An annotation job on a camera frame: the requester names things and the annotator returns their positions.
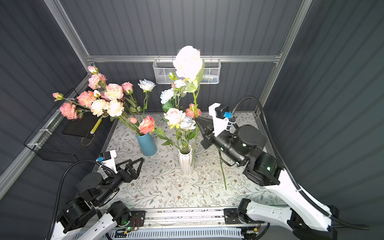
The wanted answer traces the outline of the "coral spray rose stem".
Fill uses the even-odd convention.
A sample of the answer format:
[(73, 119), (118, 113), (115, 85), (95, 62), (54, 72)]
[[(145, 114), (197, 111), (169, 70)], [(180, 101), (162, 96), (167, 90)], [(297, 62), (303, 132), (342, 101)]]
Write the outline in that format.
[(195, 119), (196, 117), (200, 117), (202, 115), (202, 111), (198, 109), (198, 107), (194, 104), (190, 104), (189, 108), (186, 109), (186, 116)]

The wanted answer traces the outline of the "pale blue white rose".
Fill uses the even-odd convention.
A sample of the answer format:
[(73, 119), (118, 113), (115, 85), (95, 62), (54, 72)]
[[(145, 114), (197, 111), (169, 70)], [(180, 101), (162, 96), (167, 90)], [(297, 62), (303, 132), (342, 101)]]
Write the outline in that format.
[(197, 135), (196, 122), (193, 118), (186, 116), (179, 124), (181, 153), (188, 154), (191, 151), (190, 141)]

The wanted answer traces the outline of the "blue ceramic vase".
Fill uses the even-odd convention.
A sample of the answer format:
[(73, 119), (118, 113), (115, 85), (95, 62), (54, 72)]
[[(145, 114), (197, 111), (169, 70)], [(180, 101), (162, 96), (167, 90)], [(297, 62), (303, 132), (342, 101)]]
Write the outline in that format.
[(156, 154), (157, 146), (150, 133), (136, 137), (144, 156), (151, 157)]

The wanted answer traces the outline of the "cream pink peony stem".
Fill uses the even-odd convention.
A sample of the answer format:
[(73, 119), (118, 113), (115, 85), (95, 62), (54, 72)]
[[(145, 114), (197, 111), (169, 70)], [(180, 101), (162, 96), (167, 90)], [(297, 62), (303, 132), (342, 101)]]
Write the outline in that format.
[(176, 131), (177, 145), (180, 151), (184, 148), (181, 140), (181, 122), (185, 116), (186, 114), (183, 111), (176, 108), (170, 108), (166, 113), (164, 113), (164, 118), (167, 120), (167, 124), (169, 125), (170, 129), (175, 129)]

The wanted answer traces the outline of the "white ribbed vase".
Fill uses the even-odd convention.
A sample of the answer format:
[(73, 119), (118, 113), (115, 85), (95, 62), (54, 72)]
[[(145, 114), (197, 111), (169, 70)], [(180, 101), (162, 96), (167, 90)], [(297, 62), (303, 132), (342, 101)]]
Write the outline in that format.
[(179, 151), (179, 163), (183, 175), (191, 175), (194, 171), (194, 162), (193, 162), (193, 150), (190, 147), (190, 151), (187, 154), (184, 154)]

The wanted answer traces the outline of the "coral red rose stem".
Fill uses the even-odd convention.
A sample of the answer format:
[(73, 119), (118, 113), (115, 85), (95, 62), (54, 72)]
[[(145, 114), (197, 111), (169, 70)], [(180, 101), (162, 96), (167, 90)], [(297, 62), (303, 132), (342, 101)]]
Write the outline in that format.
[(163, 146), (172, 145), (173, 147), (181, 150), (181, 147), (177, 145), (171, 138), (166, 136), (165, 131), (160, 127), (155, 127), (155, 120), (152, 117), (147, 116), (144, 118), (138, 126), (141, 134), (152, 134), (155, 133), (160, 139), (165, 140), (162, 143)]

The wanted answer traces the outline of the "cream double peony stem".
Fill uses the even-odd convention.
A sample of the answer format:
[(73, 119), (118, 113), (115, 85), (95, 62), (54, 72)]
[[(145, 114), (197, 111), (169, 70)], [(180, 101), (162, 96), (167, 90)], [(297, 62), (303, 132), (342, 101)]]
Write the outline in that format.
[(94, 101), (90, 110), (95, 116), (109, 116), (114, 119), (119, 119), (126, 127), (132, 130), (136, 135), (140, 135), (139, 128), (136, 123), (132, 123), (130, 116), (125, 112), (124, 104), (119, 100), (105, 101), (102, 99)]

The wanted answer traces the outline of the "peach red-edged rose stem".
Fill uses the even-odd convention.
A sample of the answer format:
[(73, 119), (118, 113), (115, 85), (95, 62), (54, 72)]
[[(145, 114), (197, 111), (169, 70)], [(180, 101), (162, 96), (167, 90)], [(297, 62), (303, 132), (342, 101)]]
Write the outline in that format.
[(221, 171), (222, 171), (222, 175), (223, 175), (224, 187), (225, 187), (225, 190), (227, 190), (225, 171), (224, 171), (224, 168), (223, 168), (224, 160), (223, 160), (223, 157), (222, 157), (222, 154), (221, 154), (221, 150), (219, 148), (218, 148), (218, 153), (219, 153), (219, 158), (220, 158)]

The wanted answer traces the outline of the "large white peony stem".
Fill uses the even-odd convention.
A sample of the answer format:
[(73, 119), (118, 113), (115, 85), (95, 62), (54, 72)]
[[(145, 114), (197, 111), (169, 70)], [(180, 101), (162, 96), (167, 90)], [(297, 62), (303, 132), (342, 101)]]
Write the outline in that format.
[[(176, 56), (176, 59), (173, 60), (173, 65), (176, 68), (176, 76), (178, 79), (184, 80), (187, 84), (187, 94), (192, 94), (194, 104), (199, 108), (197, 98), (200, 93), (200, 85), (203, 78), (205, 62), (201, 58), (200, 51), (195, 49), (192, 46), (183, 47)], [(197, 135), (190, 141), (190, 147), (193, 150), (193, 162), (195, 161), (195, 148), (196, 143), (192, 144), (192, 141), (197, 141), (198, 138), (198, 127), (196, 124)]]

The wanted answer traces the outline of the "single pink rose stem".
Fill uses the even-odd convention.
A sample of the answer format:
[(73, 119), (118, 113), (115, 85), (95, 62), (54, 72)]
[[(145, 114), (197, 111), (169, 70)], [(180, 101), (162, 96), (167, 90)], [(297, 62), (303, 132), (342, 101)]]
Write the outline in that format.
[(143, 120), (141, 116), (141, 107), (135, 99), (133, 84), (125, 82), (122, 84), (122, 89), (124, 94), (123, 103), (126, 118), (125, 125), (134, 131), (137, 136), (142, 136), (143, 133), (141, 133), (139, 129), (139, 125)]

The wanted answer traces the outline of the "pink spray rose stem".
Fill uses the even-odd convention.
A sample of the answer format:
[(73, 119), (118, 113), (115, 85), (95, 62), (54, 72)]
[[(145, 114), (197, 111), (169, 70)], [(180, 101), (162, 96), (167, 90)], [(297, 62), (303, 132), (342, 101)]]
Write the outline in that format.
[(53, 93), (55, 102), (64, 101), (59, 110), (68, 120), (81, 120), (84, 114), (91, 111), (91, 105), (98, 100), (92, 91), (84, 91), (75, 99), (66, 99), (61, 93)]

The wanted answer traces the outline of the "pink multi-bloom rose stem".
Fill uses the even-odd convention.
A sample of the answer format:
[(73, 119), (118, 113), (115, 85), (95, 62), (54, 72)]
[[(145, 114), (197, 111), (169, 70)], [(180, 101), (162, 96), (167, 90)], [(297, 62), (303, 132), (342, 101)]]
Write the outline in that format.
[(89, 87), (93, 90), (98, 88), (105, 88), (107, 78), (105, 75), (99, 73), (98, 68), (93, 66), (88, 66), (88, 71), (92, 74), (88, 79)]

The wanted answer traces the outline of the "white green flower stem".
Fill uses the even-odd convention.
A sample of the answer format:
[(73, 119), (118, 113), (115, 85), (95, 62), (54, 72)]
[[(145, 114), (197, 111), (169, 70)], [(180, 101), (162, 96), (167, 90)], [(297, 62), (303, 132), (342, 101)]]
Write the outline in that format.
[(174, 72), (168, 74), (168, 76), (172, 81), (171, 88), (162, 91), (160, 95), (162, 109), (165, 113), (171, 108), (182, 109), (180, 100), (187, 94), (187, 84), (184, 80), (178, 79)]

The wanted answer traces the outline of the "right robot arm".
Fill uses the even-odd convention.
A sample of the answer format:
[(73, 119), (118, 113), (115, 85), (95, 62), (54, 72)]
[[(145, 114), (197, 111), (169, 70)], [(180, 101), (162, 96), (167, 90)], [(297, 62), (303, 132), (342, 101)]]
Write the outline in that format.
[(338, 213), (334, 206), (326, 206), (311, 196), (303, 197), (287, 170), (271, 154), (263, 151), (267, 143), (261, 131), (252, 125), (237, 127), (234, 133), (227, 131), (227, 119), (196, 118), (203, 135), (202, 146), (218, 148), (238, 167), (244, 167), (243, 174), (253, 183), (276, 194), (287, 205), (285, 207), (258, 204), (243, 198), (237, 211), (230, 214), (225, 210), (228, 221), (239, 220), (242, 224), (266, 223), (292, 231), (300, 240), (335, 240), (337, 230), (332, 220), (317, 210), (312, 200), (327, 214)]

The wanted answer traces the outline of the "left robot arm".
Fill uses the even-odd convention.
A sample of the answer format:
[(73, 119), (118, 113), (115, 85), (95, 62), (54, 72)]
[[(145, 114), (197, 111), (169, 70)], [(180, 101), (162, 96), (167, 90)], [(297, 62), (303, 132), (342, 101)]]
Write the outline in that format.
[[(66, 208), (59, 212), (60, 197), (66, 175), (73, 167), (81, 163), (95, 164), (102, 169), (108, 177), (103, 178), (98, 172), (86, 175), (82, 181), (77, 184), (77, 197), (69, 201)], [(112, 157), (109, 159), (101, 157), (95, 161), (83, 160), (71, 164), (64, 172), (59, 183), (53, 218), (47, 239), (51, 240), (53, 238), (56, 223), (62, 224), (64, 227), (63, 233), (66, 234), (93, 217), (97, 212), (96, 208), (107, 204), (107, 202), (113, 198), (112, 194), (119, 191), (122, 183), (130, 183), (139, 177), (143, 163), (144, 158), (139, 158), (135, 161), (127, 160), (116, 165)]]

